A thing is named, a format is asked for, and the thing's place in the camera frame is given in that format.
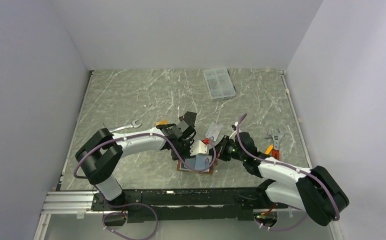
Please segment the brown leather card holder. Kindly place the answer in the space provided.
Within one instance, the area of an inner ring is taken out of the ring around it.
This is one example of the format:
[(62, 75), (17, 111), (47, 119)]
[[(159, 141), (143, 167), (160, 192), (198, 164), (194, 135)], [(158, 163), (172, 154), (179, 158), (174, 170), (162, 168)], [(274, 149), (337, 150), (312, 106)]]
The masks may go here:
[[(209, 167), (212, 160), (213, 156), (199, 154), (194, 157), (184, 159), (184, 162), (196, 170), (201, 170)], [(178, 161), (176, 170), (179, 172), (192, 172), (192, 170), (187, 168), (181, 161)]]

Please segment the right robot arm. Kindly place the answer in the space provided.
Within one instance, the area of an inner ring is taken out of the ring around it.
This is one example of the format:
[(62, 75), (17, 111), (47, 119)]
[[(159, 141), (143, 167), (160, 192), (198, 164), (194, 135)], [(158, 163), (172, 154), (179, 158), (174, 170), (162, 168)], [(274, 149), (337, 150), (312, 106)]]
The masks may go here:
[(252, 194), (252, 201), (267, 208), (282, 204), (305, 211), (317, 224), (326, 226), (339, 220), (349, 199), (328, 170), (322, 166), (303, 168), (282, 162), (258, 151), (250, 134), (228, 136), (211, 148), (219, 160), (239, 160), (246, 171), (264, 181)]

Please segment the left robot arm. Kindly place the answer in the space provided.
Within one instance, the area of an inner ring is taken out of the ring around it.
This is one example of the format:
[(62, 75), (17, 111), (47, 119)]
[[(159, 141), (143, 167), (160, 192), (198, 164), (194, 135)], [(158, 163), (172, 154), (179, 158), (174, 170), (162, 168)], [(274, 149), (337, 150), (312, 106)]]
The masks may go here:
[(75, 158), (84, 178), (104, 195), (105, 204), (118, 210), (123, 206), (125, 194), (113, 171), (121, 158), (152, 150), (171, 150), (174, 160), (185, 159), (190, 155), (195, 134), (194, 124), (186, 120), (132, 133), (111, 133), (102, 128), (79, 148)]

